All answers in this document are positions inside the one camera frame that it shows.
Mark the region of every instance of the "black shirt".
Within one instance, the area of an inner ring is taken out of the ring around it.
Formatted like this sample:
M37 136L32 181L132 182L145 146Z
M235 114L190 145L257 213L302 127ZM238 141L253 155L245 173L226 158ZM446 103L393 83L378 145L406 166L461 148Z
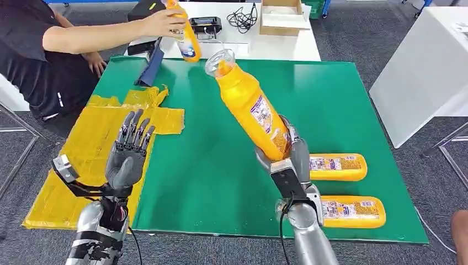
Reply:
M44 50L53 26L61 27L42 0L0 0L0 73L40 117L82 108L98 82L81 55Z

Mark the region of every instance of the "yellow tape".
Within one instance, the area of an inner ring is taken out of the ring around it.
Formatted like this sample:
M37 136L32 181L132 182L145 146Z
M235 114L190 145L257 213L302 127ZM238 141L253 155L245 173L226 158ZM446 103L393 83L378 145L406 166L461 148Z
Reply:
M116 107L118 100L115 97L92 96L60 151L68 156L80 174L79 181L92 186L106 182L104 170L109 151L131 110L144 109L140 121L151 118L148 128L155 125L155 134L180 134L184 127L184 110L158 107L167 94L167 89L159 93L158 88L129 91L121 107ZM152 137L148 150L152 150L154 141L155 137ZM151 151L143 166L143 177L150 155ZM129 197L130 223L136 213L143 181L134 185ZM88 203L87 199L76 198L51 170L23 225L30 229L75 229L79 214Z

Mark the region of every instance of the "robotic hand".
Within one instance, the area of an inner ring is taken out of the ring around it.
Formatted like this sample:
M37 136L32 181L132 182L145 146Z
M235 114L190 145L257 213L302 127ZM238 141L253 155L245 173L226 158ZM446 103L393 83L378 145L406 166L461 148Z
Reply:
M139 109L125 118L107 160L106 184L84 185L77 181L79 175L66 155L53 159L55 172L75 196L100 197L81 211L77 236L66 265L115 265L122 255L123 240L129 228L128 197L132 186L142 177L146 149L155 130L151 126L144 134L149 119L137 129L142 113Z
M332 246L320 228L323 225L322 204L317 187L310 182L307 143L286 117L281 116L281 119L291 140L288 158L272 162L260 148L255 147L257 160L271 175L283 196L276 207L280 226L286 216L294 230L299 264L337 265Z

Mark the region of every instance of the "gray carpet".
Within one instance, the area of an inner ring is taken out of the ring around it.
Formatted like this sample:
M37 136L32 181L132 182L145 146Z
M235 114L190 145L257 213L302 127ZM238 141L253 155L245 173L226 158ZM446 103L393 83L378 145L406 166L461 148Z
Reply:
M65 15L76 24L106 24L125 20L132 4L72 4ZM370 88L385 63L396 50L413 23L410 5L392 2L345 2L333 0L329 17L312 21L317 46L323 60L353 61L363 82ZM123 52L116 49L104 57ZM39 127L29 113L20 113ZM431 158L419 154L465 122L463 118L436 118L415 134L400 149L392 150L408 192L432 229L449 245L450 217L458 209L468 209L466 189L440 152ZM0 115L0 126L6 123ZM63 264L73 240L72 231L27 230L20 226L50 168L49 159L57 154L63 139L41 129L51 140L41 140L0 204L0 264ZM22 133L4 136L0 149L0 172L8 161L24 149ZM468 169L465 143L448 147ZM185 235L138 234L144 264L285 264L279 240L203 237ZM332 243L340 264L455 264L455 255L433 237L430 245L388 245L372 243ZM293 264L297 259L293 244L286 243ZM131 237L125 242L121 264L138 264Z

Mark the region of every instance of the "green bin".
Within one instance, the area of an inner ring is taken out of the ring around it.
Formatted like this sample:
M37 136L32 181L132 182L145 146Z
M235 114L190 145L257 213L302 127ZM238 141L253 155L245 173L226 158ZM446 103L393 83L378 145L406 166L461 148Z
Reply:
M309 18L317 19L322 15L324 1L311 1L311 0L302 0L303 4L310 6L310 15Z

